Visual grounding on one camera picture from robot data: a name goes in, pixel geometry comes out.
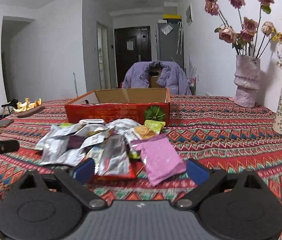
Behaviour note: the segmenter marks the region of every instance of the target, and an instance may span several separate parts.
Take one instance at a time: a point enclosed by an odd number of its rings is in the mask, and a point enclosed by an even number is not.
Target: gray refrigerator
[[[183,48],[180,54],[180,48],[183,42],[180,39],[179,50],[177,54],[177,44],[179,37],[179,25],[177,23],[169,23],[173,27],[172,31],[165,35],[161,29],[166,26],[165,23],[157,23],[157,53],[158,60],[175,61],[183,69]]]

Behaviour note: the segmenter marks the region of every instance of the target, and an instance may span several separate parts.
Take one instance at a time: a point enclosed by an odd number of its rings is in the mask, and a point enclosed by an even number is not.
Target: green packet
[[[139,160],[139,159],[141,159],[141,156],[140,156],[139,153],[131,151],[131,152],[129,152],[129,158],[134,159],[134,160]]]
[[[69,126],[71,126],[71,125],[74,125],[74,123],[69,123],[69,122],[64,122],[64,123],[62,123],[62,124],[60,124],[60,128],[64,128],[64,127],[69,127]]]
[[[159,134],[161,129],[165,126],[165,122],[145,120],[144,125],[149,128],[151,131]]]

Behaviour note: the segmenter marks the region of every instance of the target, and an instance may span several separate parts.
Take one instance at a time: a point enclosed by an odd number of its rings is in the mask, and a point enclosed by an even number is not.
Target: patterned tablecloth
[[[39,166],[40,155],[33,148],[51,124],[67,121],[66,102],[46,102],[45,108],[31,117],[8,117],[14,123],[4,129],[0,139],[17,139],[21,148],[0,156],[0,199],[26,169],[52,172]],[[207,167],[218,166],[228,172],[257,170],[282,203],[282,136],[272,129],[274,117],[263,106],[241,108],[225,97],[176,96],[171,98],[170,126],[164,132],[184,160],[195,158]],[[87,187],[110,203],[113,199],[175,201],[195,184],[181,174],[152,187],[141,171],[134,180],[93,181]]]

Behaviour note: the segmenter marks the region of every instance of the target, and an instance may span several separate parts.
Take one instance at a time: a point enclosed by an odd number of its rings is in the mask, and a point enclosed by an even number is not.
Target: plate
[[[37,113],[40,109],[42,109],[43,105],[39,105],[37,107],[34,107],[32,109],[26,110],[24,112],[20,112],[20,113],[15,113],[17,117],[26,117],[26,116],[30,116],[33,115],[35,113]]]

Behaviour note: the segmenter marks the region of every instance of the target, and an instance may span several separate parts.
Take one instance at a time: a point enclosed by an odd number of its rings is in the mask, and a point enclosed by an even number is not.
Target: paper notice on door
[[[133,41],[127,41],[127,50],[134,50]]]

